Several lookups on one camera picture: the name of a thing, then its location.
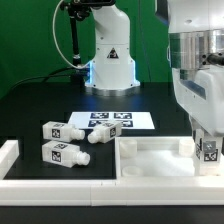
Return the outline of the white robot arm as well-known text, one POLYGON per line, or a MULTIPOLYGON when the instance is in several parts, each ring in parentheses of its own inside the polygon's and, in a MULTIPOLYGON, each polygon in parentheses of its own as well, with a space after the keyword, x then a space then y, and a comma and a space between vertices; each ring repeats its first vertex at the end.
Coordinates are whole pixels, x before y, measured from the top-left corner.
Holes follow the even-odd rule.
MULTIPOLYGON (((175 97, 192 127, 224 137, 224 0, 155 0, 167 24, 167 56, 175 97)), ((91 92, 126 92, 139 86, 129 53, 130 20, 115 0, 72 0, 75 17, 93 14, 94 58, 87 63, 91 92)))

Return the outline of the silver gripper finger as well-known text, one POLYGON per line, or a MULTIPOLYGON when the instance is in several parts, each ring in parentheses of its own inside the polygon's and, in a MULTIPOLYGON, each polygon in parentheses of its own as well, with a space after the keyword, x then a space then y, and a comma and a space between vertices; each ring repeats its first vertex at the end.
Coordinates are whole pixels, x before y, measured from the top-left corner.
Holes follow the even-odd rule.
POLYGON ((200 125, 198 124, 198 122, 192 117, 189 115, 189 121, 190 121, 190 124, 191 124, 191 130, 192 130, 192 138, 193 140, 196 139, 196 130, 200 128, 200 125))

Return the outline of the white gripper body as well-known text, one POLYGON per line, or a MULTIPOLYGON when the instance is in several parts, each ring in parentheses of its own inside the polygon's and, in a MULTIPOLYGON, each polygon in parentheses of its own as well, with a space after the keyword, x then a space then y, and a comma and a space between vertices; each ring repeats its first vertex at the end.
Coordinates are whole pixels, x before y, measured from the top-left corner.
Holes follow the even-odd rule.
POLYGON ((224 136, 224 68, 186 71, 172 69, 178 104, 210 135, 224 136))

